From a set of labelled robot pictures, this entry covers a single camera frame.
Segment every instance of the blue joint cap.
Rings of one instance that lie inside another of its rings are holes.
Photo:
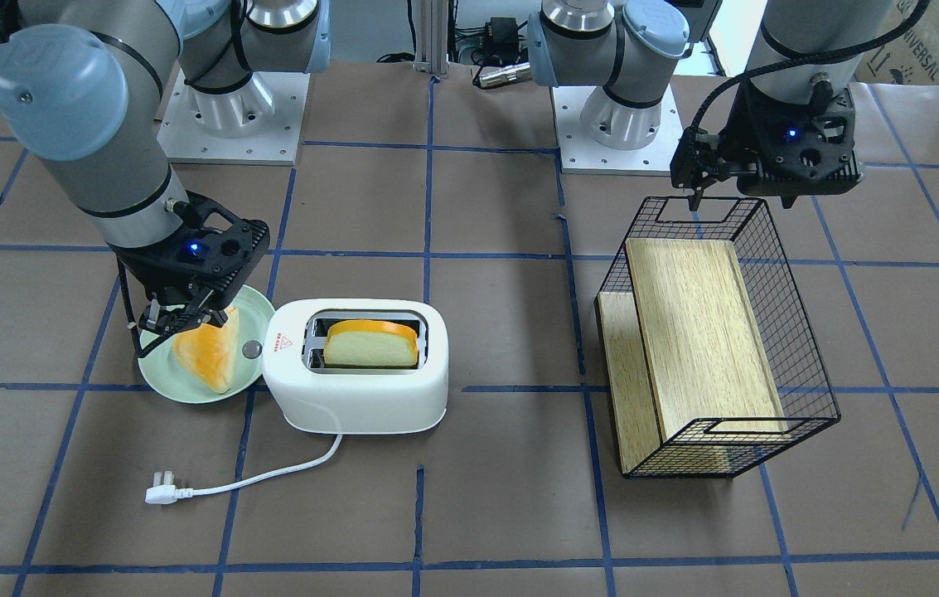
[[[679,8],[665,0],[628,0],[624,22],[631,34],[648,48],[679,60],[690,40],[690,24]]]
[[[529,38],[529,64],[532,65],[532,80],[542,87],[557,87],[554,62],[549,57],[546,34],[542,29],[538,11],[529,15],[527,38]]]
[[[0,44],[2,116],[40,158],[86,158],[116,135],[127,105],[119,63],[84,29],[40,24]]]
[[[196,37],[222,18],[230,0],[186,0],[185,39]]]
[[[329,0],[321,0],[317,10],[318,24],[314,30],[314,47],[311,48],[311,57],[307,60],[307,69],[303,72],[322,72],[329,68],[329,58],[332,56],[329,42]]]
[[[182,53],[182,39],[186,38],[186,0],[156,0],[156,4],[167,14],[178,36],[178,53]]]

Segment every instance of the wire basket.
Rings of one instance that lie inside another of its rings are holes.
[[[686,197],[647,197],[624,240],[729,240],[738,255],[749,303],[760,329],[764,352],[775,379],[784,416],[780,434],[732,430],[747,417],[700,417],[677,434],[662,439],[659,449],[625,471],[627,478],[733,477],[810,438],[840,420],[818,344],[767,203],[758,199],[711,201],[710,208],[729,206],[719,218],[697,212],[672,216]],[[602,292],[632,291],[624,243],[609,268]]]

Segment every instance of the white cable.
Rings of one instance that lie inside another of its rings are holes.
[[[337,435],[333,440],[333,446],[329,447],[329,451],[327,451],[325,454],[322,454],[322,456],[311,460],[310,462],[303,462],[303,464],[286,466],[286,468],[279,468],[276,469],[276,471],[271,471],[269,473],[261,473],[261,475],[256,475],[250,479],[243,479],[237,481],[237,483],[222,485],[222,487],[218,488],[207,488],[206,490],[194,490],[194,488],[177,488],[174,485],[174,473],[171,473],[170,471],[163,473],[157,472],[153,475],[153,485],[148,488],[146,492],[144,492],[144,500],[146,500],[146,503],[167,505],[168,503],[177,502],[177,500],[180,499],[193,498],[197,495],[214,495],[216,493],[234,491],[237,490],[237,488],[245,487],[245,485],[259,483],[259,481],[265,481],[280,475],[288,475],[288,473],[306,471],[306,469],[314,468],[314,466],[324,464],[327,460],[329,460],[329,458],[332,458],[333,454],[336,453],[337,447],[340,447],[341,439],[344,439],[344,435]]]

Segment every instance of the bread slice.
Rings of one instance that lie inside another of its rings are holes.
[[[186,371],[222,394],[234,385],[237,364],[237,337],[241,329],[241,313],[237,307],[226,309],[222,328],[201,325],[174,337],[174,356]]]
[[[329,328],[322,360],[326,366],[416,366],[417,333],[390,321],[341,321]]]

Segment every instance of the metal connector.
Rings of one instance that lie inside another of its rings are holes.
[[[532,65],[529,63],[511,65],[489,72],[487,75],[481,75],[480,88],[493,90],[495,87],[521,83],[523,80],[532,80]]]

